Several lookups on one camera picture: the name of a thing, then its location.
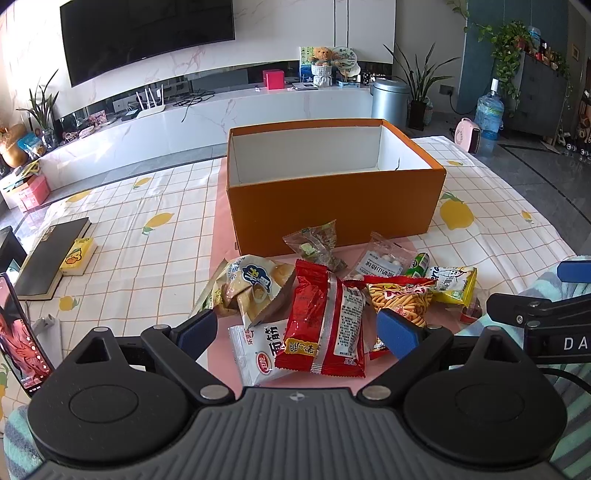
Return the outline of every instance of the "fries snack bag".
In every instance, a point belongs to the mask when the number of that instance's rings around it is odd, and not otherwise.
[[[436,281],[433,299],[468,306],[476,285],[476,267],[431,267],[425,276]]]
[[[433,297],[431,288],[435,285],[434,280],[411,277],[365,277],[365,283],[376,312],[381,309],[390,309],[419,327],[425,326],[423,316]],[[387,351],[388,348],[378,337],[374,348],[369,353],[369,358],[373,360]]]
[[[275,356],[281,349],[285,327],[287,320],[261,323],[250,329],[243,325],[228,329],[242,385],[253,387],[290,373],[275,367]]]

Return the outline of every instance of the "pink box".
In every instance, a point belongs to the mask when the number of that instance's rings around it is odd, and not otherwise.
[[[265,84],[268,90],[280,90],[285,88],[285,74],[283,70],[275,70],[265,74]]]
[[[17,189],[18,191],[13,192],[13,195],[21,212],[42,205],[50,192],[45,175],[37,175],[33,181],[29,179],[26,184]]]
[[[280,69],[263,70],[262,71],[262,82],[265,85],[265,87],[267,86],[267,73],[269,73],[269,72],[283,72],[283,70],[280,70]]]

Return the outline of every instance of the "decorative vase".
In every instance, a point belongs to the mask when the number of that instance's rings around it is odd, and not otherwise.
[[[413,100],[410,102],[410,114],[408,116],[408,127],[415,130],[423,130],[425,128],[424,118],[427,104]]]
[[[332,66],[331,65],[312,65],[312,83],[318,88],[330,87],[332,85]]]
[[[48,152],[52,151],[59,144],[56,133],[52,128],[44,128],[41,130],[41,141],[46,146]]]

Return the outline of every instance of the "yellow tissue box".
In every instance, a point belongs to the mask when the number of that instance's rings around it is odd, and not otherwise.
[[[93,238],[77,238],[61,263],[60,271],[64,275],[83,275],[95,249]]]

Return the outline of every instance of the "dark blue wall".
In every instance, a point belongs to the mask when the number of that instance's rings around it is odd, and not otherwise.
[[[553,50],[566,53],[569,0],[469,0],[470,20],[498,27],[504,22],[520,20],[525,26],[540,29],[542,38]],[[471,27],[466,37],[462,79],[457,97],[457,110],[466,112],[476,106],[478,98],[491,86],[493,75],[492,46],[478,42],[478,29]]]

